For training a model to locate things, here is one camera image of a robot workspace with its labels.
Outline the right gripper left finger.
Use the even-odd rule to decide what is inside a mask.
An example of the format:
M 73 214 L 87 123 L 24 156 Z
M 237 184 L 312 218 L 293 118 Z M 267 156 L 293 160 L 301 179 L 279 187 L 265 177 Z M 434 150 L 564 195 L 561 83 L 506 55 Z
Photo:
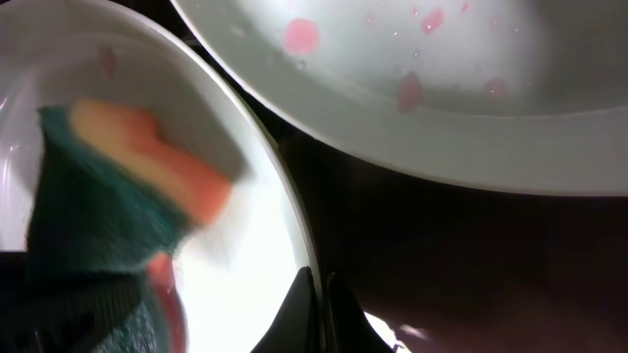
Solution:
M 251 353 L 316 353 L 317 300 L 309 267 L 301 268 L 271 326 Z

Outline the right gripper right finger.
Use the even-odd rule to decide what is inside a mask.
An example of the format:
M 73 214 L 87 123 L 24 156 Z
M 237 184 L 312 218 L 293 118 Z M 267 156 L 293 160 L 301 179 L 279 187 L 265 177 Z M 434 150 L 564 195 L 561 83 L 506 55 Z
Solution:
M 331 335 L 337 353 L 393 353 L 368 322 L 346 283 L 336 274 L 327 278 Z

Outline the light green plate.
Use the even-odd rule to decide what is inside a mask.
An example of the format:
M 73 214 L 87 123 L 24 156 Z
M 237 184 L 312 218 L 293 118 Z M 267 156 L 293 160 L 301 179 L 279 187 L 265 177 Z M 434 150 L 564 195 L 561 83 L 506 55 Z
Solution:
M 382 167 L 507 192 L 627 192 L 625 0 L 177 0 L 247 92 Z
M 26 246 L 42 136 L 37 111 L 96 98 L 151 111 L 171 142 L 232 181 L 227 207 L 174 265 L 192 352 L 249 352 L 297 272 L 314 268 L 308 226 L 255 115 L 192 49 L 110 1 L 1 7 L 1 247 Z

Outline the green sponge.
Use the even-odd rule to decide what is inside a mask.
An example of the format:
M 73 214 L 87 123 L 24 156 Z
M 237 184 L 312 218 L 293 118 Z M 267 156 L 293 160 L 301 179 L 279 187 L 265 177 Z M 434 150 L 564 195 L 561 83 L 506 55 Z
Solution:
M 230 181 L 165 141 L 150 113 L 98 100 L 39 109 L 24 282 L 1 310 L 9 352 L 183 352 L 172 257 Z

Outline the round black tray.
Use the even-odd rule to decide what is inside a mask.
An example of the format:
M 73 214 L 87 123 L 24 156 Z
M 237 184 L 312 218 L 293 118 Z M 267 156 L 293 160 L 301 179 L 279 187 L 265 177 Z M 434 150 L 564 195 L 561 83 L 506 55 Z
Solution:
M 179 35 L 244 96 L 278 141 L 322 269 L 414 352 L 623 352 L 627 192 L 568 196 L 476 188 L 343 152 L 247 92 L 176 1 L 133 8 Z

